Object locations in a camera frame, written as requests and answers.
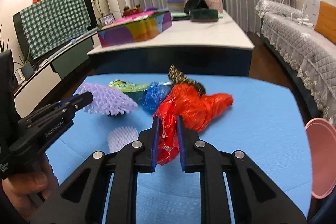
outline sofa armrest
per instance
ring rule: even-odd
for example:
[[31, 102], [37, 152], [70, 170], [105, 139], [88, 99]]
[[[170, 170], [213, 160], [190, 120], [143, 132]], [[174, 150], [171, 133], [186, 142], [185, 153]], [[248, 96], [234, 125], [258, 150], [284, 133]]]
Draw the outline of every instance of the sofa armrest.
[[293, 19], [302, 18], [302, 11], [271, 0], [259, 0], [255, 10], [260, 18], [263, 18], [266, 12], [292, 17]]

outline orange-red plastic bag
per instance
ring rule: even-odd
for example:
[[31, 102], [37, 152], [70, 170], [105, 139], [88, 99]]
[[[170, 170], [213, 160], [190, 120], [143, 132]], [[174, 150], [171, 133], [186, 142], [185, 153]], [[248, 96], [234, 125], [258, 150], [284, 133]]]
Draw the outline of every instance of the orange-red plastic bag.
[[175, 85], [170, 95], [175, 98], [175, 116], [182, 115], [185, 127], [197, 132], [204, 130], [212, 119], [233, 104], [230, 94], [203, 94], [200, 97], [193, 86], [185, 83]]
[[157, 163], [165, 165], [179, 154], [179, 143], [176, 135], [176, 116], [174, 115], [175, 99], [168, 95], [159, 105], [154, 116], [159, 116], [162, 122], [160, 132]]

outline green and white plaid cloth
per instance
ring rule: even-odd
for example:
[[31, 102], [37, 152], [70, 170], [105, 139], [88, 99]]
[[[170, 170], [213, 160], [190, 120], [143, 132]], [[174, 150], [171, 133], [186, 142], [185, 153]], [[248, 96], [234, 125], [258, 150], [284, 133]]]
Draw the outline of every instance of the green and white plaid cloth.
[[33, 59], [84, 34], [91, 24], [84, 0], [42, 0], [20, 15]]

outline purple foam net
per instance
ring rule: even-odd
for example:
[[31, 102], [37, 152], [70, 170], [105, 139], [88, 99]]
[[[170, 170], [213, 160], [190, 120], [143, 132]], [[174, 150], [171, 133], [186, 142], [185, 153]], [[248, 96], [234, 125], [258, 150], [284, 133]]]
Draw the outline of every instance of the purple foam net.
[[125, 145], [138, 139], [138, 131], [133, 127], [119, 127], [107, 137], [110, 153], [120, 151]]
[[84, 108], [85, 112], [101, 115], [118, 115], [134, 112], [138, 105], [122, 91], [107, 85], [97, 83], [83, 83], [78, 88], [78, 94], [91, 92], [93, 101]]

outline green plant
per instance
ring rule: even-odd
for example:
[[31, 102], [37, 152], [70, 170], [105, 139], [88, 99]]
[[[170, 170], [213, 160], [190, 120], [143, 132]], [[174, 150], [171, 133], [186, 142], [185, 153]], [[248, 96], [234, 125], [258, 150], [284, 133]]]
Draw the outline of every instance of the green plant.
[[101, 11], [101, 7], [100, 7], [100, 3], [99, 3], [100, 0], [92, 0], [93, 4], [95, 5], [99, 15], [100, 15], [100, 18], [104, 17], [105, 16], [105, 12]]
[[27, 58], [24, 58], [24, 56], [22, 56], [22, 58], [21, 58], [21, 56], [19, 55], [21, 63], [17, 63], [17, 62], [14, 62], [14, 63], [23, 67], [24, 65], [26, 65], [30, 61], [30, 57], [31, 56], [30, 56], [30, 49], [29, 49], [28, 54], [27, 54]]
[[8, 50], [8, 43], [9, 43], [9, 39], [7, 40], [7, 46], [6, 46], [6, 50], [5, 50], [5, 39], [2, 39], [2, 44], [1, 44], [1, 29], [2, 29], [2, 24], [0, 27], [0, 52], [5, 52]]

